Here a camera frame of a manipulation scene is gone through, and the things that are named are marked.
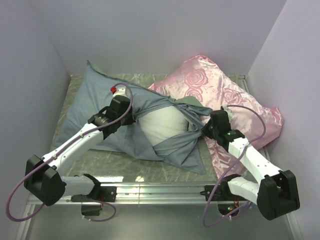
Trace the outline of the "white pillow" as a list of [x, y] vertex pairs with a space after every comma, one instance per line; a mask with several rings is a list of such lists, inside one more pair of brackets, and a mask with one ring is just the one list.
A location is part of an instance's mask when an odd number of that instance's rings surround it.
[[147, 113], [138, 119], [138, 124], [152, 146], [188, 131], [189, 122], [174, 106]]

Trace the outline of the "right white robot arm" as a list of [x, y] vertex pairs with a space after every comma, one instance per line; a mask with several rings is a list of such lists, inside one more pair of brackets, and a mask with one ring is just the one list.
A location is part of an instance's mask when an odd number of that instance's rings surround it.
[[236, 165], [242, 163], [255, 181], [224, 172], [215, 185], [206, 185], [201, 192], [206, 199], [203, 216], [207, 216], [211, 201], [236, 202], [238, 199], [246, 200], [247, 207], [257, 205], [269, 221], [298, 210], [300, 198], [294, 173], [273, 165], [253, 147], [253, 142], [261, 139], [261, 135], [248, 140], [238, 129], [232, 129], [231, 113], [228, 105], [214, 110], [201, 133], [234, 156]]

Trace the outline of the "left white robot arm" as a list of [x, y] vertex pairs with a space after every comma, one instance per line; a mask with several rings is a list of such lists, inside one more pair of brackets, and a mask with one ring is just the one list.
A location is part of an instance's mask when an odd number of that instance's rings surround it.
[[33, 155], [26, 162], [24, 187], [46, 206], [65, 196], [82, 195], [101, 200], [101, 183], [92, 175], [66, 177], [73, 163], [89, 149], [114, 134], [121, 126], [134, 123], [133, 99], [112, 97], [110, 105], [94, 114], [73, 137], [42, 158]]

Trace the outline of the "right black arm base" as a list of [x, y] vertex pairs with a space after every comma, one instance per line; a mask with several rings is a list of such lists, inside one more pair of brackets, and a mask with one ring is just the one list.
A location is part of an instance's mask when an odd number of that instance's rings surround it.
[[[208, 201], [214, 187], [215, 185], [205, 185], [204, 191], [200, 192], [200, 195], [205, 196], [205, 200]], [[225, 182], [222, 182], [218, 185], [210, 201], [217, 202], [218, 211], [223, 216], [225, 216], [226, 214], [233, 211], [234, 209], [237, 209], [240, 206], [239, 201], [244, 201], [244, 200], [245, 199], [243, 197], [232, 194], [229, 190], [228, 184]], [[239, 210], [231, 214], [231, 217], [237, 216], [238, 213], [239, 213]]]

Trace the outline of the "green beige patchwork pillowcase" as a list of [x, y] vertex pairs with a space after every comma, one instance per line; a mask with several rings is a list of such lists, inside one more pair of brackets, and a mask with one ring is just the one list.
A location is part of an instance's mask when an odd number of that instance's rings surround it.
[[169, 96], [100, 73], [88, 62], [84, 80], [67, 111], [54, 146], [60, 147], [91, 125], [100, 134], [91, 149], [162, 161], [197, 174], [205, 166], [197, 147], [211, 109], [189, 98]]

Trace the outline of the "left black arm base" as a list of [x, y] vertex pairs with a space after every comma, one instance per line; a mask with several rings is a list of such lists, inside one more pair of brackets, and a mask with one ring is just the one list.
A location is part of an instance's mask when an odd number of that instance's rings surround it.
[[70, 199], [72, 203], [81, 204], [81, 214], [88, 220], [93, 220], [92, 217], [98, 217], [102, 213], [103, 207], [109, 206], [113, 209], [111, 219], [116, 214], [116, 208], [112, 203], [116, 201], [117, 187], [116, 186], [100, 186], [89, 195], [73, 195]]

